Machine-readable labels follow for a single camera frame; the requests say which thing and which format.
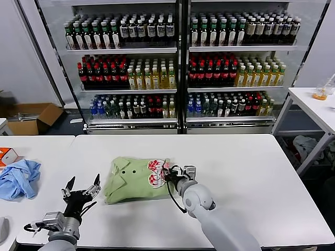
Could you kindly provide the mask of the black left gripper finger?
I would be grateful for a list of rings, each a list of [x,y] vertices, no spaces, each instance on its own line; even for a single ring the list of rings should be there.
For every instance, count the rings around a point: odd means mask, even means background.
[[[100,174],[97,174],[93,184],[83,192],[83,195],[85,195],[85,196],[97,196],[99,194],[99,192],[101,191],[100,184],[101,184]]]
[[[69,197],[71,195],[71,191],[73,189],[74,186],[74,182],[75,182],[75,176],[73,176],[68,183],[66,184],[65,188],[62,188],[62,195],[63,197]]]

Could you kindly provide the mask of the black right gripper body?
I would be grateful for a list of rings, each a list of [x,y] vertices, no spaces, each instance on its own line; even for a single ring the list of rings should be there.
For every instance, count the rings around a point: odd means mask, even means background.
[[[165,181],[172,182],[174,185],[177,185],[177,183],[184,178],[185,176],[181,170],[170,170],[165,172]]]

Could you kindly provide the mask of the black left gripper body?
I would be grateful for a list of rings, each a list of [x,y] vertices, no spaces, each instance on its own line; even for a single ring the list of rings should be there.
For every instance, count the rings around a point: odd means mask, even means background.
[[[86,194],[84,190],[71,191],[69,196],[63,198],[66,208],[63,213],[65,217],[79,218],[84,205],[91,201],[91,195]]]

